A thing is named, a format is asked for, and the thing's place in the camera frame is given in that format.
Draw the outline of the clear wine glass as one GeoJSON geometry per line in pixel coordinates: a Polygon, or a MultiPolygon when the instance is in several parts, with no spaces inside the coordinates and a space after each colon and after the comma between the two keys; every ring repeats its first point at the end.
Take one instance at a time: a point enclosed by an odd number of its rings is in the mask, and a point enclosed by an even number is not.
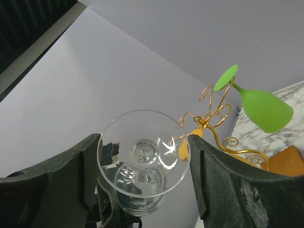
{"type": "Polygon", "coordinates": [[[103,179],[119,206],[142,217],[154,213],[190,166],[190,146],[181,126],[166,114],[135,110],[112,120],[97,151],[103,179]]]}

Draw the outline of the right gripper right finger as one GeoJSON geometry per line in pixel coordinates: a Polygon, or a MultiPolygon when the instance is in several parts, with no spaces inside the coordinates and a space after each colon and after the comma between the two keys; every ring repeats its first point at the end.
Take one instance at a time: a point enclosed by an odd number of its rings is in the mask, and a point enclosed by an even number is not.
{"type": "Polygon", "coordinates": [[[190,139],[190,171],[207,228],[301,228],[304,178],[255,168],[196,135],[190,139]]]}

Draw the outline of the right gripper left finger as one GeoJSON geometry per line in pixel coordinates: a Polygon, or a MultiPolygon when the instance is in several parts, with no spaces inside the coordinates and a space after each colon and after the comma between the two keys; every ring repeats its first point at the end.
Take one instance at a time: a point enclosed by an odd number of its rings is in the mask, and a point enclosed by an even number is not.
{"type": "Polygon", "coordinates": [[[0,180],[2,228],[84,228],[98,176],[94,133],[72,148],[0,180]]]}

